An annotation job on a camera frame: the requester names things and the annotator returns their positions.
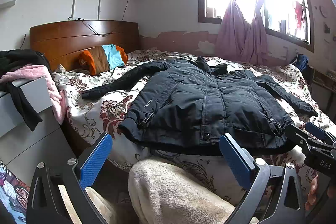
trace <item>jacket snap button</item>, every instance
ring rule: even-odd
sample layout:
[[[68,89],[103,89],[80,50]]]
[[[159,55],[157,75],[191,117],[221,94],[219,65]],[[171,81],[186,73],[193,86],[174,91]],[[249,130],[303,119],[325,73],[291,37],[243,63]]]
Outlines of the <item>jacket snap button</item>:
[[[203,140],[208,140],[210,138],[210,135],[209,134],[204,134],[204,136],[203,136]]]

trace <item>gray cabinet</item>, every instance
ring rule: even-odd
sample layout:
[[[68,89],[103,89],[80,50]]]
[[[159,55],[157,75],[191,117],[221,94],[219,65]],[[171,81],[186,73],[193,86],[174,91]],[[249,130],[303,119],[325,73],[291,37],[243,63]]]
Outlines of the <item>gray cabinet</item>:
[[[75,157],[54,118],[45,78],[18,80],[27,100],[43,119],[32,132],[15,109],[10,94],[0,93],[0,159],[27,185],[41,161],[58,166]]]

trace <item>human hand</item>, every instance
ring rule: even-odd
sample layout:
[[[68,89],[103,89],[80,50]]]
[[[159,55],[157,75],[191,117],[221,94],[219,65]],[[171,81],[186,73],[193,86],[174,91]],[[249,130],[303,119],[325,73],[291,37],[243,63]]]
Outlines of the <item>human hand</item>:
[[[306,210],[311,210],[314,204],[316,203],[316,191],[319,185],[319,176],[317,175],[312,181],[311,181],[311,188],[308,194],[308,201],[306,202],[305,208]],[[329,198],[336,198],[336,185],[332,184],[328,188],[328,197]]]

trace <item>pink towel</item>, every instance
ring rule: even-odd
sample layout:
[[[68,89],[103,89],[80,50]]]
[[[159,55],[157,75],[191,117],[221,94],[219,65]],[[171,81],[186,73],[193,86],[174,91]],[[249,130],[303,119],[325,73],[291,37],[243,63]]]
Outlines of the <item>pink towel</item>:
[[[63,91],[58,92],[55,82],[52,80],[51,75],[46,66],[43,65],[27,65],[16,71],[11,71],[3,75],[0,83],[14,81],[16,79],[29,79],[35,80],[40,77],[45,77],[47,82],[49,96],[52,102],[52,110],[55,118],[59,124],[63,123],[66,113],[65,97]]]

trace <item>black jacket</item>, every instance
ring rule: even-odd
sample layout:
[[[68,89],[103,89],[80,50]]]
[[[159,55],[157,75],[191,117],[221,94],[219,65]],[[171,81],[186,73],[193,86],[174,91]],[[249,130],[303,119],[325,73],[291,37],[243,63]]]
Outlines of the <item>black jacket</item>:
[[[209,67],[200,57],[196,62],[140,65],[113,83],[83,92],[82,97],[94,99],[131,88],[145,75],[151,78],[119,128],[129,140],[154,149],[221,155],[219,137],[230,133],[254,155],[285,153],[295,146],[284,135],[293,121],[275,97],[287,101],[298,113],[318,115],[269,75],[256,77],[249,70],[228,73],[225,64]]]
[[[50,64],[42,53],[32,49],[0,51],[0,77],[27,64],[46,66],[53,79]],[[0,90],[11,94],[16,110],[21,114],[29,129],[34,131],[37,124],[42,122],[42,119],[28,102],[21,88],[14,86],[11,82],[7,82],[0,84]]]

